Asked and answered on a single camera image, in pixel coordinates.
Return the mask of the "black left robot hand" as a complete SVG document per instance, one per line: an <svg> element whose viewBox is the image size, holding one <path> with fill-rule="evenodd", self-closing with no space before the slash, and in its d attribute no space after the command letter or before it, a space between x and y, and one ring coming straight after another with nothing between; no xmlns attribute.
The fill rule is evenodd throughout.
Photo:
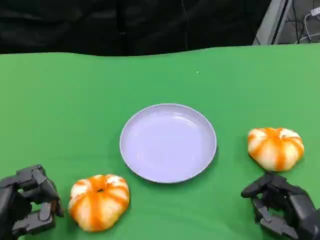
<svg viewBox="0 0 320 240"><path fill-rule="evenodd" d="M56 227L65 216L55 183L45 168L33 165L0 180L0 238L17 240Z"/></svg>

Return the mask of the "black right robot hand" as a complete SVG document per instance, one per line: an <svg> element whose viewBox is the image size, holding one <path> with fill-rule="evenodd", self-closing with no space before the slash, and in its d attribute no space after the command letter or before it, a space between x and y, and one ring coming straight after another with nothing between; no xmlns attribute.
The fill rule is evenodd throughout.
<svg viewBox="0 0 320 240"><path fill-rule="evenodd" d="M241 192L252 202L255 222L264 229L291 240L320 238L320 210L308 192L272 171L253 181Z"/></svg>

